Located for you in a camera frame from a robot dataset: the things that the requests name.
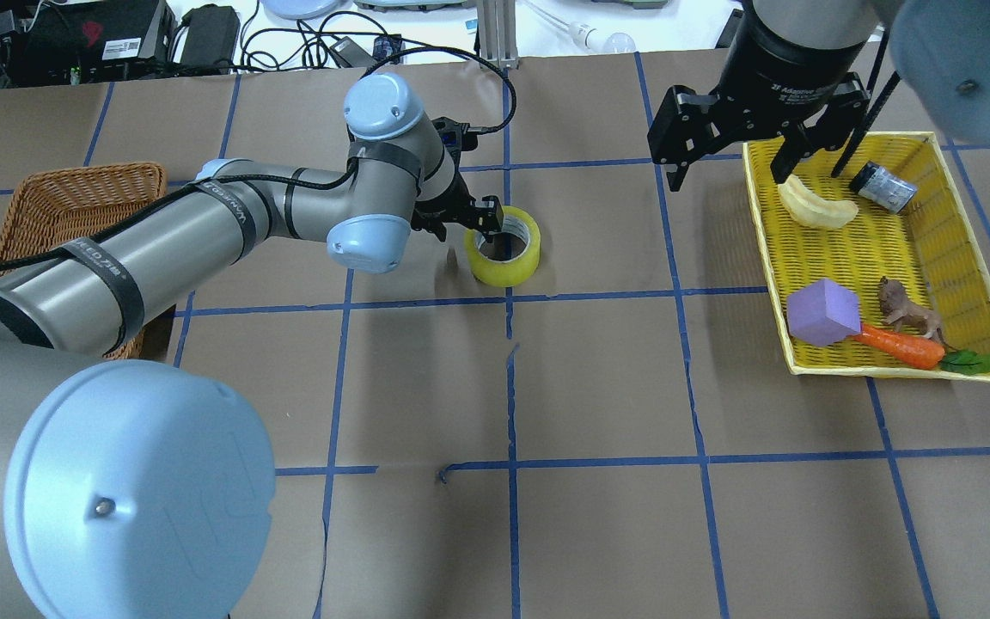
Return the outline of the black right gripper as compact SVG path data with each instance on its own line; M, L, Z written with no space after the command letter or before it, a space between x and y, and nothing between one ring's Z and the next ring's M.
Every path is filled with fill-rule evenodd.
M845 146L870 99L852 68L864 45L861 39L813 48L775 35L742 34L710 90L673 83L647 134L669 192L680 191L693 163L739 142L783 138L773 158L777 185L815 151Z

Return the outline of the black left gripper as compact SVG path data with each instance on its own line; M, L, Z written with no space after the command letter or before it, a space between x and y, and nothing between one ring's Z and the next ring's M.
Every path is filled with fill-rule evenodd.
M445 224L459 224L478 231L484 238L502 234L504 209L498 196L476 199L459 172L435 199L416 201L412 211L412 230L427 231L439 242L447 240Z

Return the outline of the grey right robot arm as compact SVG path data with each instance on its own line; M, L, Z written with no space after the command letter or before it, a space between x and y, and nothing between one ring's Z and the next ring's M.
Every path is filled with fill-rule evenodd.
M990 144L990 1L745 1L710 93L671 87L647 133L679 191L732 144L777 138L782 183L803 158L855 148L899 83L947 136Z

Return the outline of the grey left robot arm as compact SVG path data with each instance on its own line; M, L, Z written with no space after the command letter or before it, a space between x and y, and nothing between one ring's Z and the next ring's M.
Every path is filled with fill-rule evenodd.
M0 618L221 618L258 572L270 435L227 384L111 360L178 299L272 236L394 270L415 230L498 234L447 119L404 78L343 101L345 172L218 158L126 222L0 264Z

